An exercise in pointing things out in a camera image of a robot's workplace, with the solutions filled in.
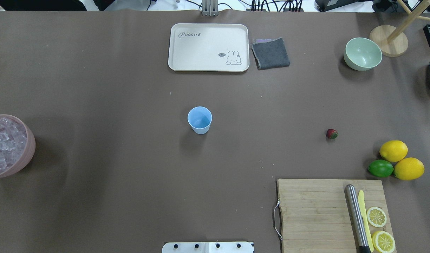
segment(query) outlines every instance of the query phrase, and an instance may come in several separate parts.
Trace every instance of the yellow knife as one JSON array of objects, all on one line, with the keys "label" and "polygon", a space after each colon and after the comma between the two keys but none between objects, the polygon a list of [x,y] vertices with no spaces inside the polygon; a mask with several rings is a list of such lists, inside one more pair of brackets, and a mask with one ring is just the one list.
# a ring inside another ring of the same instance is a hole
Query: yellow knife
[{"label": "yellow knife", "polygon": [[368,247],[370,247],[370,251],[374,251],[373,242],[371,241],[371,233],[370,227],[368,225],[368,219],[366,218],[366,208],[365,208],[365,197],[363,196],[363,191],[358,191],[358,207],[360,208],[360,214],[363,218],[363,226],[365,227],[366,239],[368,240]]}]

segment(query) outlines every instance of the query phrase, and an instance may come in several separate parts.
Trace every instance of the gray cloth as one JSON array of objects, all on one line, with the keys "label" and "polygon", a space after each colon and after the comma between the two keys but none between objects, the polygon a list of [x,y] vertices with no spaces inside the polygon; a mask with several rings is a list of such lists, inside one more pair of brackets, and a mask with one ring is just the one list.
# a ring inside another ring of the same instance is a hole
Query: gray cloth
[{"label": "gray cloth", "polygon": [[271,69],[273,67],[288,67],[287,50],[285,50],[284,40],[256,40],[252,44],[252,52],[257,59],[259,69]]}]

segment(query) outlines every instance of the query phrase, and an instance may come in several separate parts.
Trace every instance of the cutting board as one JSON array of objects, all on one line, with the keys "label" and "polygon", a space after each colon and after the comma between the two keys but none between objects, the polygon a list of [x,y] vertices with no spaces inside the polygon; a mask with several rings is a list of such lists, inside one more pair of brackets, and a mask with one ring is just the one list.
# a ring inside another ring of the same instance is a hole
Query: cutting board
[{"label": "cutting board", "polygon": [[278,179],[283,253],[358,252],[345,192],[348,184],[355,186],[356,195],[363,190],[367,210],[379,207],[387,215],[384,227],[370,225],[371,234],[385,230],[393,235],[380,180]]}]

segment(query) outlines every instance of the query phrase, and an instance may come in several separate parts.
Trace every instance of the metal handle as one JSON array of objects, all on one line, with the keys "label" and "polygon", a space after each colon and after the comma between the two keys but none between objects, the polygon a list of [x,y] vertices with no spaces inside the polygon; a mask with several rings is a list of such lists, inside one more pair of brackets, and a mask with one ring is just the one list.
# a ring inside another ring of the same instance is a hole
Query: metal handle
[{"label": "metal handle", "polygon": [[274,226],[274,229],[276,230],[276,233],[279,236],[279,239],[282,241],[283,240],[282,235],[281,235],[281,233],[279,233],[278,229],[276,228],[276,208],[278,208],[280,203],[281,202],[278,199],[278,202],[276,203],[276,206],[274,207],[274,210],[273,210],[273,226]]},{"label": "metal handle", "polygon": [[360,214],[358,200],[355,193],[355,188],[352,184],[346,186],[348,198],[350,200],[350,209],[353,216],[354,227],[357,234],[358,245],[368,248],[368,240],[366,239],[365,227],[363,226],[363,219]]}]

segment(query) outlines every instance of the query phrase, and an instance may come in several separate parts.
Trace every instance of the lemon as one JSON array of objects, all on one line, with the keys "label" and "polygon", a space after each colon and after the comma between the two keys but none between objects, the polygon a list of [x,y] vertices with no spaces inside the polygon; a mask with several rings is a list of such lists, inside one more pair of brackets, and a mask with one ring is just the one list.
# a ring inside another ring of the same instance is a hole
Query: lemon
[{"label": "lemon", "polygon": [[369,208],[366,212],[368,222],[375,227],[383,227],[387,223],[387,215],[378,207]]},{"label": "lemon", "polygon": [[402,141],[387,141],[379,149],[380,156],[389,162],[398,162],[406,157],[407,145]]},{"label": "lemon", "polygon": [[408,157],[395,165],[394,173],[401,180],[413,180],[424,174],[424,165],[420,160]]},{"label": "lemon", "polygon": [[374,232],[371,240],[377,251],[380,253],[392,253],[395,251],[395,239],[393,236],[385,231]]}]

